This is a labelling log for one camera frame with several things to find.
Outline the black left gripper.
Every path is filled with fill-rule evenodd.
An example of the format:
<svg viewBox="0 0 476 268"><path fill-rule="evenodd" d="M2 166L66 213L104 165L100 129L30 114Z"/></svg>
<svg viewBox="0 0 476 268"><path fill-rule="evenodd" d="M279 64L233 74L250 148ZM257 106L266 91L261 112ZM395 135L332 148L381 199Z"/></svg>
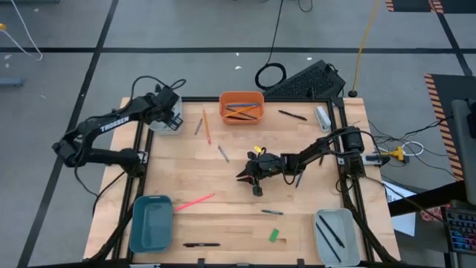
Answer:
<svg viewBox="0 0 476 268"><path fill-rule="evenodd" d="M183 119L174 114L173 107L179 100L179 96L170 87L163 87L159 92L152 94L152 108L149 115L152 119L170 119L169 125L173 125L173 131L177 131L183 124Z"/></svg>

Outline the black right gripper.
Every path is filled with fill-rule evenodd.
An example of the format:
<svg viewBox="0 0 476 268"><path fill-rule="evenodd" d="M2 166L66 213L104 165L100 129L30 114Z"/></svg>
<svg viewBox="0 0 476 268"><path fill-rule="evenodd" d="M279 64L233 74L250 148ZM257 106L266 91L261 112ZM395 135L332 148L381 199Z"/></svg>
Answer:
<svg viewBox="0 0 476 268"><path fill-rule="evenodd" d="M249 151L248 169L246 168L238 173L236 178L241 178L237 180L238 182L247 182L252 185L253 195L261 197L263 195L263 189L260 186L260 181L278 174L284 175L284 171L284 163L281 157L272 153L256 154Z"/></svg>

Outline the pink pencil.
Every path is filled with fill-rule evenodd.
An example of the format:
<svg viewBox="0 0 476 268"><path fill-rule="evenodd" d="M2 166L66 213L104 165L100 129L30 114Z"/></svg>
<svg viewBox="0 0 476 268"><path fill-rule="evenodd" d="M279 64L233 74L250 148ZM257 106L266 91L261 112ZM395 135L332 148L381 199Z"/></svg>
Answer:
<svg viewBox="0 0 476 268"><path fill-rule="evenodd" d="M196 200L193 200L193 201L190 201L190 202L188 202L188 203L185 203L184 205L180 205L180 206L178 206L178 207L175 208L175 212L180 211L180 210L183 210L183 209L185 209L185 208L187 208L187 207L190 207L190 206L195 205L195 204L197 204L197 203L203 202L203 201L205 201L205 200L208 200L208 199L210 199L211 197L214 197L214 196L215 196L215 194L208 194L208 195L203 196L203 197L200 197L200 198L198 198L198 199L196 199Z"/></svg>

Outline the green pencil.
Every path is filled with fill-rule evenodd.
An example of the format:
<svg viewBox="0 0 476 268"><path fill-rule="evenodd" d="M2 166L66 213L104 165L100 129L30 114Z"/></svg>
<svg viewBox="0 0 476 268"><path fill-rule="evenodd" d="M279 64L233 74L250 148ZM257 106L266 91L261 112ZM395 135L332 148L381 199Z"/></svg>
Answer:
<svg viewBox="0 0 476 268"><path fill-rule="evenodd" d="M242 116L245 116L246 118L252 118L252 119L254 119L254 120L257 120L257 118L254 117L253 115L249 115L249 114L247 114L247 113L244 113L244 112L242 112L241 110L240 110L240 111L237 111L237 110L235 110L235 109L228 108L228 107L226 107L225 109L228 110L228 111L231 111L231 112L235 112L235 113L237 113L237 114L240 114L240 115L242 115Z"/></svg>

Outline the small light grey bin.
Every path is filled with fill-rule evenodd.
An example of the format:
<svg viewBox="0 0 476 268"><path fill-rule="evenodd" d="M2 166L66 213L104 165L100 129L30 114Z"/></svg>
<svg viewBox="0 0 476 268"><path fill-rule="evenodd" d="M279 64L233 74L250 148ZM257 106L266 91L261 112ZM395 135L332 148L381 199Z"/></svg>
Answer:
<svg viewBox="0 0 476 268"><path fill-rule="evenodd" d="M182 118L183 113L183 106L182 106L182 98L181 96L178 97L176 104L172 108L173 115L178 113L178 117ZM158 135L180 135L181 134L181 127L177 131L173 131L173 125L166 124L164 122L153 121L149 125L149 129L152 130L154 133Z"/></svg>

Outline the orange pencil red eraser end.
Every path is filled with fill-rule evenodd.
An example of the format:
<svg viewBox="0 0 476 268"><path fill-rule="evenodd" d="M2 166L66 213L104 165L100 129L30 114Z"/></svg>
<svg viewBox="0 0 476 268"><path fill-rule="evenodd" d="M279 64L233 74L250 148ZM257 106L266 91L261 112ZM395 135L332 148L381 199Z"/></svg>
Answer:
<svg viewBox="0 0 476 268"><path fill-rule="evenodd" d="M203 124L204 124L204 128L205 128L205 134L206 134L206 137L207 137L207 142L209 145L211 145L211 136L210 136L210 130L209 130L209 126L208 126L208 116L207 116L207 113L205 111L205 109L202 110L202 117L203 117Z"/></svg>

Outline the orange plastic bin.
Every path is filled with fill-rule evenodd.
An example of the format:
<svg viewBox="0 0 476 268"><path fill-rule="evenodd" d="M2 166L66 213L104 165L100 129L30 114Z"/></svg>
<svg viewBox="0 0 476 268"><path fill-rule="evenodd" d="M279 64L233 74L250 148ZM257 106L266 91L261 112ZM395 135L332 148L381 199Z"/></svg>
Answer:
<svg viewBox="0 0 476 268"><path fill-rule="evenodd" d="M225 105L230 103L260 103L261 106L246 111L247 114L257 117L254 121L237 121L225 119L224 115L227 115L229 111L225 110ZM234 107L232 109L242 109L245 107ZM265 99L260 92L224 92L219 97L219 114L225 124L258 124L265 111ZM246 118L242 115L233 115L236 117Z"/></svg>

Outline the teal plastic bin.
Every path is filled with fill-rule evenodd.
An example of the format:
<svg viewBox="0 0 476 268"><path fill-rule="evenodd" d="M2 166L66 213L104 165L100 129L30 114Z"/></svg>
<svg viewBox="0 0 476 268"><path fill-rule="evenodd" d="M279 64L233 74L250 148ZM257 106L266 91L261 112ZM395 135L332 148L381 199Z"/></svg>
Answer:
<svg viewBox="0 0 476 268"><path fill-rule="evenodd" d="M164 252L173 236L173 206L168 196L139 197L133 206L129 248L135 254Z"/></svg>

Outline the large light grey bin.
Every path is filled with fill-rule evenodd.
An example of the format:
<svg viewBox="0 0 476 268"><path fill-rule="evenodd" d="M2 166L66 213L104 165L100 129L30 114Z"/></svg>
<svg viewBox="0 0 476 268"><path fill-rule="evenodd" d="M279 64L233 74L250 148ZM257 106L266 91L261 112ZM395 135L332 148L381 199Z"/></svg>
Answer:
<svg viewBox="0 0 476 268"><path fill-rule="evenodd" d="M319 215L328 222L335 233L340 237L345 248L338 245L335 238L319 218ZM321 236L321 233L315 225L316 222L321 227L334 250L337 252L341 259L341 263L337 261L330 248L327 246L324 238ZM321 209L317 211L312 220L312 228L315 235L316 252L326 268L354 267L360 263L361 256L354 227L354 219L348 209Z"/></svg>

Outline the white paper sheet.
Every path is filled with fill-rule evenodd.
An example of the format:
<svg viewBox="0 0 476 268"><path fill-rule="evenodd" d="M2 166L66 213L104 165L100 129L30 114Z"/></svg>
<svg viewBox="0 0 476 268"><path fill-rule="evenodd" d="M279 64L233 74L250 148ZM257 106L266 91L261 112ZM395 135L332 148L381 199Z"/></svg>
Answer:
<svg viewBox="0 0 476 268"><path fill-rule="evenodd" d="M383 182L385 185L385 192L387 203L390 204L393 201L400 200L403 197L409 197L414 195L413 191L406 190L394 185L390 182ZM415 236L415 226L416 226L416 213L403 214L400 216L392 216L392 225L395 231L401 232L403 234L409 235L411 237Z"/></svg>

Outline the black desk beam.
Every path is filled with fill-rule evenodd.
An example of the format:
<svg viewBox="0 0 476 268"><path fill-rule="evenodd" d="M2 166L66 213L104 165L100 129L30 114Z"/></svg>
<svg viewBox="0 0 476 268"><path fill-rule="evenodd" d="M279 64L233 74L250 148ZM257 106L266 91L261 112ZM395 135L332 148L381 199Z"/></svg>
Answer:
<svg viewBox="0 0 476 268"><path fill-rule="evenodd" d="M406 199L401 198L400 200L390 202L388 208L390 215L393 217L447 205L453 200L468 202L466 183L464 181L456 181L407 197Z"/></svg>

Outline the grey monitor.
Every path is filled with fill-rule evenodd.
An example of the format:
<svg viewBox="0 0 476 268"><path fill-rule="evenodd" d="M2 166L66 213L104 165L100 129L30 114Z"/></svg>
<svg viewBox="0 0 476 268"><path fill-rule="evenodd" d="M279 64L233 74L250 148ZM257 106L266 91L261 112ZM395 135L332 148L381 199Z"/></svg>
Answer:
<svg viewBox="0 0 476 268"><path fill-rule="evenodd" d="M476 99L453 100L451 109L466 196L476 205Z"/></svg>

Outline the black backlit keyboard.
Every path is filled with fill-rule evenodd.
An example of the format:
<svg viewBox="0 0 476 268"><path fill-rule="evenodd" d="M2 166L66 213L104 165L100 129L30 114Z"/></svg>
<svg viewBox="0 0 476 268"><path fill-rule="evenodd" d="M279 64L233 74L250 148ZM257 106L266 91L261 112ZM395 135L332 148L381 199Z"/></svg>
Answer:
<svg viewBox="0 0 476 268"><path fill-rule="evenodd" d="M442 216L447 223L446 236L449 250L476 255L476 211L444 208Z"/></svg>

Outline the black mat hazard-striped edge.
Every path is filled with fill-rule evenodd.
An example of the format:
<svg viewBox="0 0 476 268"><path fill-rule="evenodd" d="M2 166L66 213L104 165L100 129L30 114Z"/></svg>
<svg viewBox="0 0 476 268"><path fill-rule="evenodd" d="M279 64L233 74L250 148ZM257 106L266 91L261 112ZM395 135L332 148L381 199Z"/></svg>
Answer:
<svg viewBox="0 0 476 268"><path fill-rule="evenodd" d="M446 74L425 74L428 96L437 120L445 150L451 166L451 172L457 181L463 181L463 168L458 156L458 141L454 121L452 119L451 102L476 99L476 77Z"/></svg>
<svg viewBox="0 0 476 268"><path fill-rule="evenodd" d="M476 0L385 0L390 12L474 13Z"/></svg>

